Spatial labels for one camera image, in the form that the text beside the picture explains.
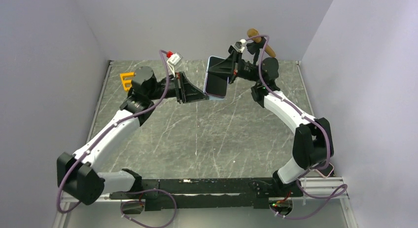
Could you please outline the pink cased phone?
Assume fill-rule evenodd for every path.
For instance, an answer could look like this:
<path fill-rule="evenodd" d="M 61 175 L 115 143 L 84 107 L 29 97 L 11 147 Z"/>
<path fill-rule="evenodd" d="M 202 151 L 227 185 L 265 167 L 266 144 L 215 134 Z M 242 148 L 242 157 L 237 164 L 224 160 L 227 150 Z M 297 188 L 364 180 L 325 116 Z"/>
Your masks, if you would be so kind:
<path fill-rule="evenodd" d="M 326 162 L 323 162 L 321 164 L 315 165 L 312 168 L 308 170 L 307 173 L 308 177 L 322 177 L 322 178 L 329 178 L 334 177 L 334 166 L 331 162 L 326 164 Z"/>

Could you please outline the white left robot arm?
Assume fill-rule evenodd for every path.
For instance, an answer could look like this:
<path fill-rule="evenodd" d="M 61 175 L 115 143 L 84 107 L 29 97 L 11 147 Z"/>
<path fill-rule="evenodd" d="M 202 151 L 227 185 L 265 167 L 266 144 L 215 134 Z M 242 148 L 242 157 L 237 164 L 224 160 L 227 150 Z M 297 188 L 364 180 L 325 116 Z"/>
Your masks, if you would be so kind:
<path fill-rule="evenodd" d="M 141 175 L 130 169 L 100 173 L 99 168 L 111 151 L 143 126 L 156 107 L 168 98 L 186 104 L 209 97 L 184 72 L 167 71 L 166 77 L 158 81 L 151 67 L 138 68 L 127 98 L 110 122 L 83 147 L 57 158 L 57 199 L 61 199 L 63 192 L 85 205 L 94 203 L 105 193 L 123 192 L 128 198 L 138 197 L 143 190 Z"/>

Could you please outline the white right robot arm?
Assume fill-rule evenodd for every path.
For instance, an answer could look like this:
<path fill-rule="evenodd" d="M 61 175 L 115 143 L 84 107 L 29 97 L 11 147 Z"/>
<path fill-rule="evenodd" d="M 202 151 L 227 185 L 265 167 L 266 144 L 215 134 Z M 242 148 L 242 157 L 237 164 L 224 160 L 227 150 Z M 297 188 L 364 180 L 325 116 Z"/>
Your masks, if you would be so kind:
<path fill-rule="evenodd" d="M 272 190 L 286 195 L 296 180 L 315 167 L 327 166 L 334 155 L 330 123 L 315 118 L 291 102 L 277 87 L 279 62 L 268 57 L 261 63 L 246 62 L 232 52 L 227 58 L 210 56 L 206 70 L 204 92 L 211 97 L 226 95 L 227 85 L 237 78 L 253 81 L 251 95 L 261 107 L 277 116 L 293 133 L 291 159 L 273 173 Z"/>

